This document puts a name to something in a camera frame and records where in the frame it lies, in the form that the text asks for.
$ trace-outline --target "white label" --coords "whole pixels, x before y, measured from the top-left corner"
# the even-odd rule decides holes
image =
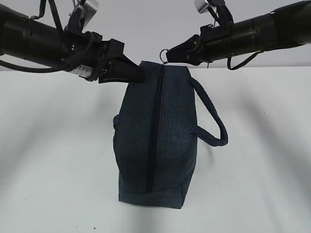
[[[92,67],[87,67],[87,66],[84,66],[84,65],[80,65],[76,69],[72,70],[70,73],[71,74],[76,74],[76,75],[78,75],[80,77],[83,77],[83,78],[88,78],[88,77],[91,76],[93,70],[94,69]]]

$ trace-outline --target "white surface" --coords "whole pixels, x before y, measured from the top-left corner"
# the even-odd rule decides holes
[[[185,206],[171,210],[118,202],[112,119],[125,84],[2,72],[0,233],[311,232],[311,67],[191,73],[229,144],[199,141]]]
[[[171,49],[200,33],[200,27],[213,23],[209,14],[199,14],[194,0],[97,0],[99,10],[86,27],[105,40],[114,38],[125,43],[124,53],[135,63],[142,60],[160,62],[162,49]],[[299,0],[226,0],[235,22],[267,14],[279,7]],[[40,0],[1,0],[0,3],[26,15],[37,15]],[[63,25],[67,25],[72,0],[55,0]],[[49,7],[40,20],[54,26]],[[311,66],[311,45],[290,50],[260,54],[249,67]],[[238,64],[249,55],[236,57]],[[7,61],[24,64],[22,60],[7,58]],[[221,60],[210,67],[226,67]]]

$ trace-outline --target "bag handle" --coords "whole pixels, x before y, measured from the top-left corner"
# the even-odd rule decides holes
[[[220,139],[214,137],[206,130],[202,129],[201,127],[197,126],[192,129],[191,133],[196,135],[198,138],[206,142],[212,147],[222,147],[228,144],[228,133],[225,129],[225,125],[223,124],[222,120],[219,118],[218,113],[215,109],[215,106],[213,105],[212,101],[208,97],[206,91],[201,86],[201,84],[196,81],[194,78],[190,78],[189,83],[193,88],[195,89],[196,93],[202,100],[203,104],[209,111],[209,113],[212,115],[214,120],[216,121],[217,125],[220,128]]]

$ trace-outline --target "metal ring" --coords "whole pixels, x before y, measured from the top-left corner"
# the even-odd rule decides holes
[[[164,51],[169,51],[169,50],[167,50],[167,49],[164,49],[164,50],[162,50],[161,52],[160,52],[160,60],[161,60],[161,62],[163,62],[163,65],[166,65],[168,62],[165,62],[165,61],[163,61],[163,59],[162,59],[162,53],[164,52]]]

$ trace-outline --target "bag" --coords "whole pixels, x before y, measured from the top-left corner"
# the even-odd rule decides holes
[[[224,124],[187,67],[143,61],[144,83],[130,83],[114,118],[119,201],[181,209],[197,155],[197,138],[213,147],[228,143]],[[221,131],[217,139],[197,126],[194,89]]]

